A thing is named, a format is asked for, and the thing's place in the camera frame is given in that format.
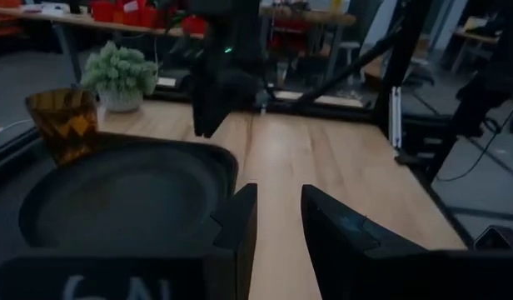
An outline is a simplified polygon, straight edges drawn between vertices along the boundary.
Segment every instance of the green succulent plant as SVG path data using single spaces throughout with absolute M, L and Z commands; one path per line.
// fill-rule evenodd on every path
M 157 85 L 158 67 L 148 62 L 142 52 L 126 47 L 116 47 L 113 42 L 91 54 L 81 84 L 95 92 L 153 93 Z

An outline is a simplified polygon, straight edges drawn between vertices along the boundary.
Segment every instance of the chair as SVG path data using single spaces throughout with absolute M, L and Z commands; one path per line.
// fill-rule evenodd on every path
M 346 38 L 346 41 L 340 43 L 340 49 L 346 50 L 348 65 L 352 63 L 353 50 L 360 49 L 362 47 L 381 4 L 382 0 L 351 1 L 348 13 L 356 16 L 357 21 L 352 27 L 346 29 L 344 32 L 344 38 Z M 363 69 L 361 70 L 361 80 L 362 82 L 366 80 Z M 352 85 L 353 78 L 349 77 L 347 82 Z

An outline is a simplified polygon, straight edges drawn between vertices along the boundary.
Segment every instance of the white pot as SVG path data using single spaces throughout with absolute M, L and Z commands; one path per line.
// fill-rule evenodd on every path
M 137 110 L 143 102 L 142 92 L 125 92 L 120 94 L 113 91 L 99 91 L 101 104 L 109 111 L 127 113 Z

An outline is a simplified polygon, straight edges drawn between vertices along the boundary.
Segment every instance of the black plate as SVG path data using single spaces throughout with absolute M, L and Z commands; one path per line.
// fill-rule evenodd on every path
M 32 246 L 169 248 L 225 199 L 225 178 L 206 155 L 136 142 L 47 175 L 27 195 L 20 228 Z

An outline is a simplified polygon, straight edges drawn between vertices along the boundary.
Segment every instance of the amber glass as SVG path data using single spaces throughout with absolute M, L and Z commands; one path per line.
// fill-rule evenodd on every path
M 26 99 L 27 110 L 58 165 L 69 163 L 95 148 L 95 97 L 81 89 L 62 88 Z

